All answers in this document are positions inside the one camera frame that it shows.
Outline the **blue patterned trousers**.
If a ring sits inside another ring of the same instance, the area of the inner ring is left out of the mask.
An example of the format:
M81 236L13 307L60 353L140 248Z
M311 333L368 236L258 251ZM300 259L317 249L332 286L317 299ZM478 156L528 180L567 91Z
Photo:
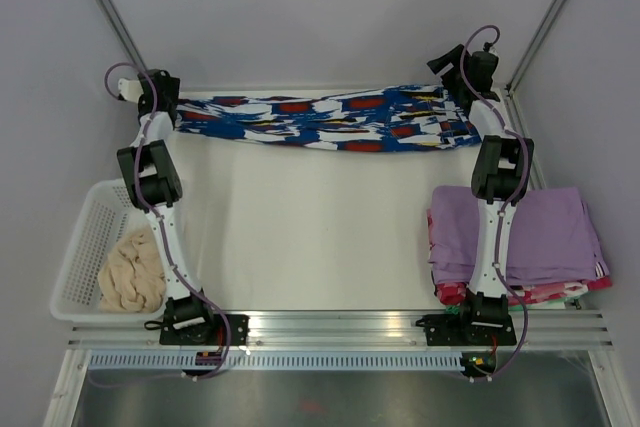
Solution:
M176 129L207 137L331 151L401 153L481 143L442 87L392 86L315 98L217 95L184 99Z

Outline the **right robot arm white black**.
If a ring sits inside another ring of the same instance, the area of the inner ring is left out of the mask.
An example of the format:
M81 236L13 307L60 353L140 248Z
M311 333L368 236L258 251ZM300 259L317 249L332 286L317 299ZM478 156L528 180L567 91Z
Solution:
M481 137L472 173L471 191L478 202L479 233L474 270L457 334L480 342L493 328L510 322L506 283L508 246L517 204L527 191L533 142L507 126L499 98L492 92L498 57L493 45L469 53L462 44L428 62L443 87L465 111Z

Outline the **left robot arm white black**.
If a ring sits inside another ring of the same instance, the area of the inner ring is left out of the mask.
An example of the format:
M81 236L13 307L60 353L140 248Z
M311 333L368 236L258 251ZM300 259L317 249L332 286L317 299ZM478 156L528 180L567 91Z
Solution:
M159 69L118 81L118 98L137 105L139 130L116 157L131 204L148 225L128 242L115 286L121 307L161 313L167 329L183 330L193 342L205 344L216 336L218 321L202 300L182 245L183 189L167 146L177 121L179 89L180 80Z

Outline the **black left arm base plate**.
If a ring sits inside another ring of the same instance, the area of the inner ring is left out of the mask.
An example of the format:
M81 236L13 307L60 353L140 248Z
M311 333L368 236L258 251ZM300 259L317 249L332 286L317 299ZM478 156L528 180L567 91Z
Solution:
M194 296L169 298L157 327L161 345L239 347L246 344L249 317L241 314L223 317Z

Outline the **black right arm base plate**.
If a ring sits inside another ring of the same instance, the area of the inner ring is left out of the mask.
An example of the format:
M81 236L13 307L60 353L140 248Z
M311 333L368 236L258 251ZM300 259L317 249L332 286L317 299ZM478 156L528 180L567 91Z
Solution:
M457 314L426 314L415 322L428 346L515 346L516 333L505 295L487 297L467 291Z

